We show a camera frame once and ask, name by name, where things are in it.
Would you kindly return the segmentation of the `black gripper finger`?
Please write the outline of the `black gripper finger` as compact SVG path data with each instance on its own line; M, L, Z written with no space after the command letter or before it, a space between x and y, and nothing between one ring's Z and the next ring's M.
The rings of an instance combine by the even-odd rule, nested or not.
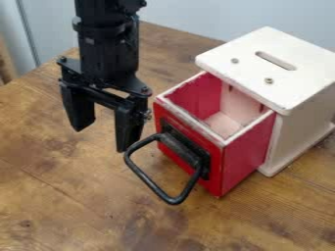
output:
M146 98L129 97L114 110L114 137L118 153L140 140L146 113Z
M77 89L60 84L61 101L72 128L81 131L96 120L94 103Z

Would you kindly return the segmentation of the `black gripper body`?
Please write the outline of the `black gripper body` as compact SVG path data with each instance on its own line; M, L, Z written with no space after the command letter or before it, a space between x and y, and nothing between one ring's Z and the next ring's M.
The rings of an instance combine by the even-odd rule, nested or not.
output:
M138 30L78 28L80 58L62 57L60 84L77 89L96 104L117 109L129 97L149 98L152 90L136 77Z

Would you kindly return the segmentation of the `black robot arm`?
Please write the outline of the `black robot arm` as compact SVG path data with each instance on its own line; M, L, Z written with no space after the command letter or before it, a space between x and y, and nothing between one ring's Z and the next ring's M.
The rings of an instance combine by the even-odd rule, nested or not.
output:
M114 111L116 150L140 139L150 110L152 90L136 77L138 16L145 0L74 0L80 58L60 57L62 106L70 126L80 131L96 120L94 106Z

